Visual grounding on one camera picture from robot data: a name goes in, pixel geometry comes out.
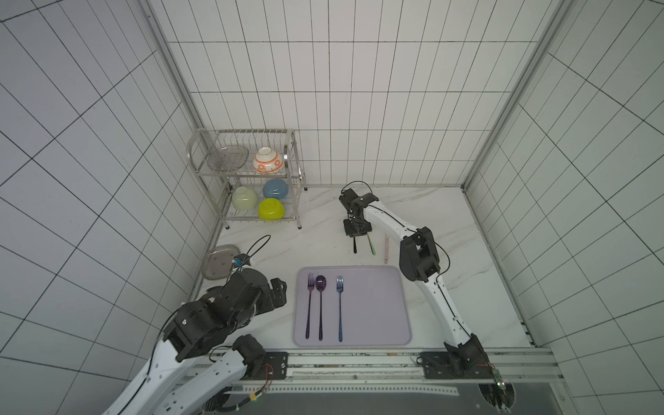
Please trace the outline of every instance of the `fork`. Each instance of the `fork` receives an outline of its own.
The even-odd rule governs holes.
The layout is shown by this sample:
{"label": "fork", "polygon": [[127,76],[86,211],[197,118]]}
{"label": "fork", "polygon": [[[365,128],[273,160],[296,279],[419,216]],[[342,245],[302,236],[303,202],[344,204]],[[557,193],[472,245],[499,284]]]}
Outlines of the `fork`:
{"label": "fork", "polygon": [[341,292],[343,291],[343,277],[337,277],[337,292],[339,293],[339,341],[343,341],[341,334]]}
{"label": "fork", "polygon": [[304,335],[305,339],[309,338],[309,323],[311,323],[311,292],[313,291],[314,278],[313,272],[309,273],[309,280],[307,281],[307,290],[309,290],[309,311],[307,312],[307,333]]}

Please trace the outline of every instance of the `blue bowl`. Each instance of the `blue bowl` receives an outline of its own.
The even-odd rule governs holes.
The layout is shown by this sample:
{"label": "blue bowl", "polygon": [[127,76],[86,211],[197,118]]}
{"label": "blue bowl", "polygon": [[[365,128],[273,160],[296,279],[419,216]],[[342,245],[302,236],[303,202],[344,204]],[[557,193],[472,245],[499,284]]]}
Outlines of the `blue bowl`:
{"label": "blue bowl", "polygon": [[263,196],[265,198],[283,199],[286,195],[288,195],[288,185],[281,179],[268,180],[263,186]]}

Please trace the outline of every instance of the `lavender placemat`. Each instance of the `lavender placemat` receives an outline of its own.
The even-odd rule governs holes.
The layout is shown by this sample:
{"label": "lavender placemat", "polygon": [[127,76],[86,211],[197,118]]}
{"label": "lavender placemat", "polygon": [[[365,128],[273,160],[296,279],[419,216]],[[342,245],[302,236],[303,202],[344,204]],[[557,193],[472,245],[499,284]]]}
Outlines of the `lavender placemat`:
{"label": "lavender placemat", "polygon": [[[310,336],[307,329],[309,273],[327,280],[323,291],[323,340],[318,339],[321,294],[311,293]],[[339,342],[339,293],[337,276],[343,276]],[[302,347],[361,347],[405,345],[410,324],[399,270],[393,266],[330,266],[302,268],[297,275],[293,339]]]}

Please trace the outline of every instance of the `blue fork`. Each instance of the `blue fork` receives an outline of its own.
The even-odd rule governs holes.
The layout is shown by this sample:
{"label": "blue fork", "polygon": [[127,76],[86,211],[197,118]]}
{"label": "blue fork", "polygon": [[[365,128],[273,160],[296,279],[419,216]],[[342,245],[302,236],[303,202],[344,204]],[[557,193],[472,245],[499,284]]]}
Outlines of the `blue fork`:
{"label": "blue fork", "polygon": [[343,291],[343,277],[337,277],[337,292],[339,293],[339,341],[343,341],[341,333],[341,292]]}

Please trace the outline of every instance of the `purple fork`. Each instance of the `purple fork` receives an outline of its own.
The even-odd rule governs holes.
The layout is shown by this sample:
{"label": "purple fork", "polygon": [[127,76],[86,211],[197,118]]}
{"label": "purple fork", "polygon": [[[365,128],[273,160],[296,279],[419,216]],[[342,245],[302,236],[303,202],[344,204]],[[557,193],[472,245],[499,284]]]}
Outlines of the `purple fork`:
{"label": "purple fork", "polygon": [[309,290],[309,311],[307,311],[307,333],[304,335],[306,339],[309,338],[309,323],[311,322],[311,292],[313,291],[314,284],[315,280],[313,278],[313,272],[310,272],[309,280],[307,281],[307,290]]}

